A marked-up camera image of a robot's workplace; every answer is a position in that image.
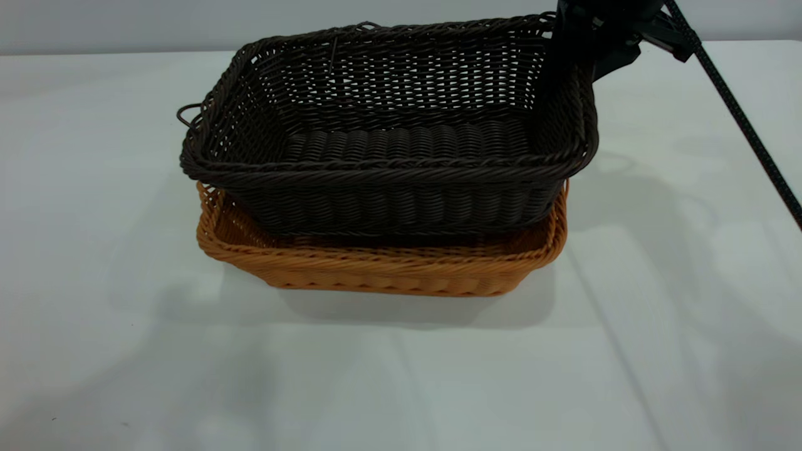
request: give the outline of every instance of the tan wicker basket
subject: tan wicker basket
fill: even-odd
[[[494,296],[560,254],[568,185],[552,213],[521,232],[474,238],[271,237],[222,190],[198,184],[198,244],[280,288],[406,295]]]

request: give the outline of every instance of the stacked baskets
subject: stacked baskets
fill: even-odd
[[[363,23],[243,47],[184,121],[201,247],[273,286],[511,290],[559,254],[566,180],[597,148],[592,63],[538,84],[553,23]]]

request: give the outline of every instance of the black strap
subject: black strap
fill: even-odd
[[[727,83],[724,82],[721,74],[719,74],[719,70],[716,69],[713,61],[710,59],[710,56],[704,50],[704,47],[702,46],[702,40],[699,39],[699,36],[696,34],[696,32],[693,31],[690,25],[688,25],[688,21],[685,19],[685,16],[674,0],[666,0],[666,7],[671,13],[671,17],[676,21],[679,30],[683,33],[685,39],[687,39],[688,43],[691,45],[691,50],[693,50],[693,52],[696,54],[696,58],[699,59],[699,62],[702,64],[705,72],[707,72],[707,76],[710,77],[710,80],[713,82],[713,86],[715,86],[715,89],[719,92],[719,95],[721,95],[721,98],[724,100],[727,108],[729,108],[730,114],[732,114],[732,117],[735,118],[735,122],[740,127],[743,135],[747,138],[752,150],[755,151],[755,155],[760,161],[760,164],[763,166],[763,169],[766,171],[769,180],[771,180],[774,184],[774,187],[777,189],[777,193],[780,194],[783,202],[785,202],[785,206],[788,207],[788,211],[791,212],[791,216],[794,217],[796,224],[800,227],[800,230],[802,230],[802,205],[800,205],[800,202],[794,195],[791,187],[788,186],[788,183],[785,181],[780,169],[777,168],[777,165],[774,163],[774,159],[772,158],[771,154],[768,153],[766,146],[763,145],[763,141],[760,140],[757,132],[755,132],[755,129],[752,127],[751,122],[749,122],[746,113],[743,112],[743,109],[738,104],[738,100],[736,100],[735,96],[732,95],[732,91],[730,91]]]

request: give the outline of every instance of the basket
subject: basket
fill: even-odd
[[[598,142],[591,62],[536,95],[553,25],[360,24],[251,43],[185,121],[181,166],[273,235],[528,228]]]
[[[501,295],[557,258],[568,234],[567,186],[551,214],[528,230],[436,242],[430,237],[274,237],[224,191],[200,183],[198,190],[201,249],[279,288]]]

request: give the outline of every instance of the white wall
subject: white wall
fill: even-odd
[[[704,39],[802,39],[802,0],[683,0]],[[371,20],[462,21],[557,0],[0,0],[0,54],[235,49]]]

